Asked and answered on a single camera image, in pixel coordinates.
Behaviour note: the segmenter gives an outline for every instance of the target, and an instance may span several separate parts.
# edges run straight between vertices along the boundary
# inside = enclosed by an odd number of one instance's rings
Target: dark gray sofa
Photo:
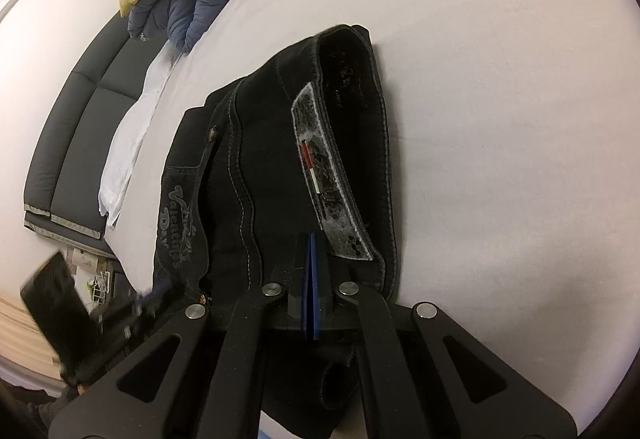
[[[113,257],[104,241],[98,190],[111,139],[140,97],[165,36],[142,42],[116,14],[69,74],[36,145],[24,186],[24,225],[41,235]]]

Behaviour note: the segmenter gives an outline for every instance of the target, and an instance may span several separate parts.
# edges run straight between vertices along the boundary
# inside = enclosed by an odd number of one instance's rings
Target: contrast stitching
[[[244,183],[244,179],[242,177],[242,170],[240,169],[240,148],[242,145],[242,124],[240,123],[240,117],[238,115],[238,110],[236,109],[235,106],[235,99],[236,96],[238,95],[238,92],[236,91],[236,93],[233,96],[233,100],[234,100],[234,109],[233,109],[233,114],[234,114],[234,120],[236,120],[238,122],[238,154],[236,155],[236,166],[238,167],[238,181],[239,184],[242,188],[242,193],[245,196],[245,201],[247,202],[247,204],[249,205],[249,216],[247,216],[247,219],[249,221],[249,235],[248,237],[251,238],[251,240],[249,241],[250,244],[252,244],[252,247],[254,247],[254,251],[255,251],[255,260],[256,263],[258,265],[258,281],[260,283],[262,283],[262,260],[260,257],[260,250],[258,249],[258,245],[257,242],[255,242],[255,235],[254,235],[254,202],[252,201],[251,198],[251,194],[249,193],[246,184]],[[248,261],[248,268],[251,268],[251,252],[248,252],[247,255],[247,261]]]
[[[162,270],[164,270],[164,272],[169,276],[169,278],[175,278],[174,274],[179,274],[178,271],[171,271],[170,269],[168,269],[163,263],[162,260],[160,260],[160,258],[157,256],[156,254],[156,258],[158,260],[154,261],[154,267],[156,266],[156,263],[160,266],[160,268]],[[187,296],[192,297],[196,300],[198,300],[200,298],[200,291],[195,290],[193,287],[190,287],[189,285],[187,285],[187,283],[184,280],[180,280],[180,284],[184,287],[185,291],[190,291],[192,294],[194,294],[195,296],[188,294]]]
[[[284,86],[284,82],[282,81],[282,76],[280,75],[280,57],[279,56],[275,61],[275,67],[276,67],[276,77],[278,78],[278,83],[280,83],[280,86],[282,87],[282,92],[286,96],[287,100],[291,101],[291,97],[287,92],[287,87]]]
[[[392,279],[391,279],[391,286],[388,292],[388,296],[390,297],[391,294],[393,293],[393,291],[396,288],[396,280],[398,279],[398,246],[396,245],[396,238],[395,238],[395,228],[393,225],[393,215],[391,213],[391,206],[392,206],[392,200],[391,200],[391,177],[390,177],[390,166],[389,166],[389,135],[388,135],[388,126],[387,126],[387,122],[386,122],[386,108],[384,107],[384,99],[383,99],[383,93],[382,93],[382,84],[379,83],[379,77],[376,73],[376,56],[373,53],[373,50],[367,45],[366,40],[360,36],[360,33],[354,30],[354,34],[356,35],[356,37],[358,37],[362,43],[362,45],[366,48],[367,54],[369,55],[369,67],[370,67],[370,79],[373,83],[373,87],[376,91],[376,101],[378,103],[378,107],[382,110],[383,112],[383,116],[382,116],[382,132],[383,132],[383,141],[382,141],[382,147],[383,147],[383,152],[385,154],[384,157],[384,167],[385,167],[385,190],[386,190],[386,207],[385,207],[385,215],[386,215],[386,223],[389,227],[389,229],[392,232],[392,238],[391,238],[391,249],[392,249],[392,253],[393,256],[391,257],[392,260],[395,257],[395,263],[394,263],[394,268],[393,271],[391,272],[392,274]],[[386,279],[386,267],[387,264],[385,263],[384,268],[381,268],[381,282],[382,282],[382,286],[381,289],[384,289],[384,283],[385,283],[385,279]]]
[[[197,175],[198,167],[196,166],[167,166],[164,169],[164,174],[167,177],[171,177],[172,174],[180,174],[180,175]]]
[[[233,142],[234,142],[234,124],[231,121],[231,103],[234,101],[234,99],[236,99],[236,93],[238,92],[238,89],[236,88],[233,92],[233,94],[231,95],[231,98],[229,100],[229,107],[228,107],[228,119],[229,119],[229,150],[227,152],[227,165],[226,168],[229,172],[229,180],[231,181],[231,186],[233,186],[234,188],[234,192],[236,193],[236,198],[238,199],[238,203],[240,204],[240,210],[241,210],[241,218],[240,218],[240,240],[242,240],[242,245],[244,245],[244,250],[246,252],[246,270],[247,270],[247,276],[249,279],[249,287],[251,287],[251,260],[250,260],[250,256],[249,256],[249,249],[246,246],[246,242],[244,241],[244,235],[242,234],[242,226],[244,225],[244,204],[242,203],[242,199],[240,198],[239,194],[238,194],[238,189],[236,188],[236,183],[234,182],[234,178],[233,175],[231,174],[231,147],[233,146]],[[236,156],[236,158],[238,158],[240,155],[240,146],[238,145],[238,155]]]

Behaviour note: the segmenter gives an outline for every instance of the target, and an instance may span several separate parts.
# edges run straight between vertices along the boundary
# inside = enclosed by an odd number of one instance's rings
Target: metal screw head
[[[197,320],[198,318],[202,318],[204,313],[207,310],[204,308],[204,305],[200,304],[192,304],[184,310],[184,314],[187,316],[189,320]]]
[[[338,290],[345,296],[353,296],[358,293],[360,288],[356,282],[342,282],[338,287]]]
[[[433,318],[438,314],[438,308],[429,302],[418,305],[418,307],[415,308],[415,311],[418,313],[420,318]]]
[[[282,292],[282,286],[276,282],[271,282],[262,286],[262,294],[265,296],[278,296]]]

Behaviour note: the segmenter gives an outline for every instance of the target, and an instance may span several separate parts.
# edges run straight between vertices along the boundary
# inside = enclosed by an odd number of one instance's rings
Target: white cloth
[[[184,111],[339,23],[380,63],[399,302],[441,306],[585,428],[640,346],[635,0],[231,0],[169,79],[107,232],[127,276],[151,283]]]
[[[98,207],[106,215],[107,226],[113,226],[120,215],[129,179],[138,158],[146,129],[181,53],[171,42],[164,44],[146,70],[142,93],[124,115],[111,140],[107,161],[100,178]]]

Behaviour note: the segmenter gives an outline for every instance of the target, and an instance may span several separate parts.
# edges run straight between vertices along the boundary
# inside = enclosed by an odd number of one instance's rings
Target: white bed sheet
[[[182,53],[170,41],[162,46],[158,56],[154,58],[146,70],[145,83],[138,101],[124,115],[113,135],[98,190],[100,215],[109,213],[107,217],[108,228],[116,223],[120,215],[120,209],[138,159],[138,152],[140,152],[140,147],[145,139],[146,130],[164,86],[181,56]]]
[[[443,307],[582,430],[640,346],[634,0],[231,0],[169,79],[107,241],[149,287],[182,113],[342,22],[380,63],[399,302]]]

